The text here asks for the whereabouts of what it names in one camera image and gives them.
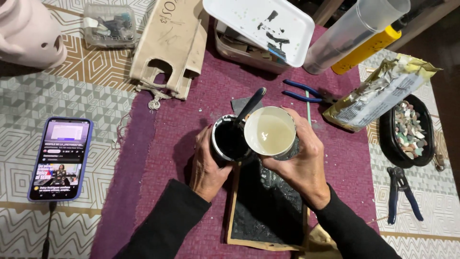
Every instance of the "black oval dish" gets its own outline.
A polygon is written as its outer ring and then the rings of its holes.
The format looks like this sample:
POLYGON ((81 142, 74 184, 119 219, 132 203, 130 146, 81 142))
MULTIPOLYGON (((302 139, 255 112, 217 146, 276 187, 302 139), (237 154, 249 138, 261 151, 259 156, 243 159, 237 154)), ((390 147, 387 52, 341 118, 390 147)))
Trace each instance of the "black oval dish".
POLYGON ((430 113, 425 104, 419 98, 409 94, 404 100, 408 101, 414 106, 414 110, 420 114, 420 126, 424 131, 425 140, 428 143, 423 147, 422 155, 410 159, 404 151, 399 147, 395 134, 395 108, 385 112, 380 116, 379 121, 379 134, 380 134, 380 147, 386 158, 394 165, 401 168, 410 168, 412 166, 425 166, 434 155, 434 135, 433 135, 433 122, 431 121, 430 113))

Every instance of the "white cup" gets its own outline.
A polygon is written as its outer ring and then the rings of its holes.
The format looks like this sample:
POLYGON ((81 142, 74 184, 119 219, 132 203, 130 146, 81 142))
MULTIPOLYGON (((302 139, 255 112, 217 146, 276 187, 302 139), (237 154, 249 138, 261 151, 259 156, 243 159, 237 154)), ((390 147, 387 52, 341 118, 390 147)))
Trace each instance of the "white cup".
POLYGON ((294 144, 295 123, 285 110, 262 107, 249 116, 244 126, 244 138, 256 153, 277 156, 287 152, 294 144))

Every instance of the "purple phone case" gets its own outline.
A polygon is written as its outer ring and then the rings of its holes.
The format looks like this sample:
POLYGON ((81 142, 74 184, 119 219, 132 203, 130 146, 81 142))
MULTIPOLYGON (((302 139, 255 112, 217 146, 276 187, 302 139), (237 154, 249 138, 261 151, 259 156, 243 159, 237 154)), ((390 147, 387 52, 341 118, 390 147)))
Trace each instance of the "purple phone case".
POLYGON ((70 200, 75 200, 80 196, 81 187, 83 185, 83 179, 84 179, 85 168, 86 168, 86 159, 88 158, 89 146, 91 144, 92 127, 93 127, 92 120, 87 119, 87 118, 49 117, 46 120, 45 127, 43 127, 43 135, 42 135, 41 140, 40 140, 40 148, 38 149, 37 159, 35 160, 35 166, 34 166, 34 170, 32 171, 32 174, 37 171, 38 159, 40 157, 40 151, 41 151, 41 145, 43 144, 43 138, 46 136, 46 129, 47 129, 48 123, 49 123, 49 121, 51 119, 73 119, 73 120, 82 120, 82 119, 84 119, 84 120, 89 121, 88 138, 87 138, 87 141, 86 141, 87 145, 86 145, 85 156, 83 157, 83 164, 81 165, 81 172, 80 172, 80 179, 82 179, 82 181, 78 183, 77 194, 75 195, 74 198, 71 198, 71 199, 57 199, 57 200, 32 200, 30 198, 30 190, 32 188, 32 184, 33 184, 34 179, 35 179, 34 176, 32 176, 31 179, 30 179, 29 190, 27 191, 27 199, 29 201, 31 201, 31 202, 49 202, 49 201, 70 201, 70 200))

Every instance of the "smartphone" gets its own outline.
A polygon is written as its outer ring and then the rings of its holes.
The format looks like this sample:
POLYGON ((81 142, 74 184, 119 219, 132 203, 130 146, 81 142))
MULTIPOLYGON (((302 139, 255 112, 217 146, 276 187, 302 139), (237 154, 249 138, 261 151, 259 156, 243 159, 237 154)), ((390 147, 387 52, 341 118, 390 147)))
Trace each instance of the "smartphone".
POLYGON ((83 184, 93 123, 84 118, 46 120, 27 193, 29 201, 78 198, 83 184))

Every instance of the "black sleeve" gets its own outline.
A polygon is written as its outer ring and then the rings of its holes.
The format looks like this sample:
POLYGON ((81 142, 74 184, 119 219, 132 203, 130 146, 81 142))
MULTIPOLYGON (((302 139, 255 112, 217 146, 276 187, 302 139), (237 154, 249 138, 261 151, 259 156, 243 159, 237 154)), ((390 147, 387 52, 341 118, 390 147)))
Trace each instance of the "black sleeve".
POLYGON ((395 250, 343 203, 329 185, 331 200, 322 210, 313 210, 318 223, 337 243, 344 259, 401 258, 395 250))
POLYGON ((187 233, 210 206, 190 187, 171 180, 150 215, 116 258, 174 258, 187 233))

